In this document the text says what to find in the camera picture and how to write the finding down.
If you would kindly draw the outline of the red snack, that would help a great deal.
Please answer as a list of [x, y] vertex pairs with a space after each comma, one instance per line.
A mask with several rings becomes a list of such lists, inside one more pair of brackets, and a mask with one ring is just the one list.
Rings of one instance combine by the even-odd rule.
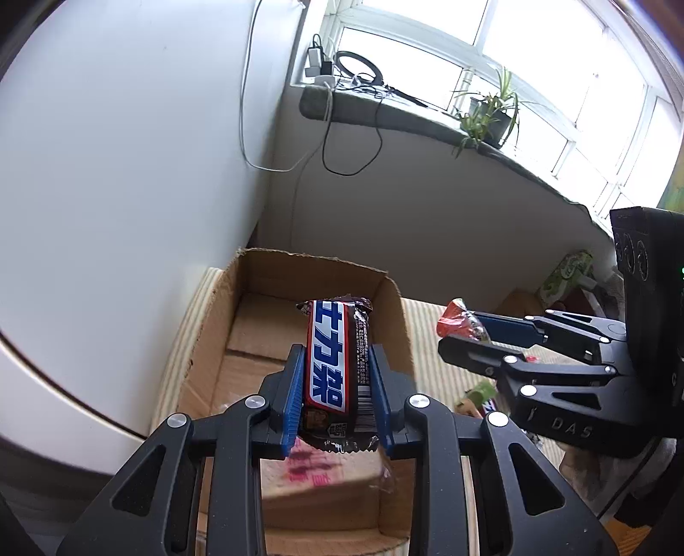
[[485, 326], [461, 298], [452, 299], [446, 306], [437, 321], [436, 334], [441, 338], [460, 336], [476, 342], [490, 342]]

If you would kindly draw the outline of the packaged toast bread slice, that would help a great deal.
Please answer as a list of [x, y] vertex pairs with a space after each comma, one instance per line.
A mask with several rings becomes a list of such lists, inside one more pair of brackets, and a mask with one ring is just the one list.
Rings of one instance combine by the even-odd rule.
[[261, 492], [265, 499], [304, 496], [310, 491], [346, 485], [392, 492], [395, 478], [384, 453], [324, 452], [297, 439], [284, 460], [261, 461]]

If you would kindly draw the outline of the large Snickers bar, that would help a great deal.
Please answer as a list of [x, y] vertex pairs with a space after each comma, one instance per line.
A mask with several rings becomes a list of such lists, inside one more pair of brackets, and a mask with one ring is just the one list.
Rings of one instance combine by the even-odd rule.
[[317, 450], [372, 452], [379, 445], [370, 378], [370, 300], [307, 300], [299, 437]]

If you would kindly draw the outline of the green wrapped candy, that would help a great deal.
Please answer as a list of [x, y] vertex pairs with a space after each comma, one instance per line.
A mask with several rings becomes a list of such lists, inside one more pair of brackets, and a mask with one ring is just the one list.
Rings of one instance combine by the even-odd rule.
[[454, 412], [458, 415], [474, 418], [485, 418], [497, 411], [497, 390], [493, 383], [481, 381], [466, 391], [464, 396], [454, 405]]

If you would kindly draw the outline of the green tissue pack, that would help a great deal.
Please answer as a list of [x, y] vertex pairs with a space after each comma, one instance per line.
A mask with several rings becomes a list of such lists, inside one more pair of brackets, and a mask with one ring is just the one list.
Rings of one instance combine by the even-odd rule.
[[537, 298], [541, 307], [551, 308], [557, 302], [565, 300], [578, 286], [580, 279], [588, 276], [591, 265], [593, 255], [586, 250], [574, 251], [563, 257], [538, 288]]

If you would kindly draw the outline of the potted green plant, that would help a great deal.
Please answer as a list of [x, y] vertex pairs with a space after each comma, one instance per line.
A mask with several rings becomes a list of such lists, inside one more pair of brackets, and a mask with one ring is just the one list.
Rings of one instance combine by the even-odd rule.
[[519, 134], [519, 109], [521, 101], [513, 88], [513, 74], [503, 66], [496, 71], [497, 92], [476, 94], [467, 89], [454, 92], [456, 97], [468, 97], [469, 111], [457, 110], [453, 118], [459, 123], [464, 137], [456, 145], [456, 157], [465, 149], [475, 149], [482, 144], [498, 151], [509, 138]]

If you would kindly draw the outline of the white power strip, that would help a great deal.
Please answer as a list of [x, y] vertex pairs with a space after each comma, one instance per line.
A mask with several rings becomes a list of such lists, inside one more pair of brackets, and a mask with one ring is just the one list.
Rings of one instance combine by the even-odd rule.
[[304, 74], [316, 87], [333, 90], [336, 86], [333, 61], [324, 53], [324, 46], [319, 34], [314, 34], [306, 51]]

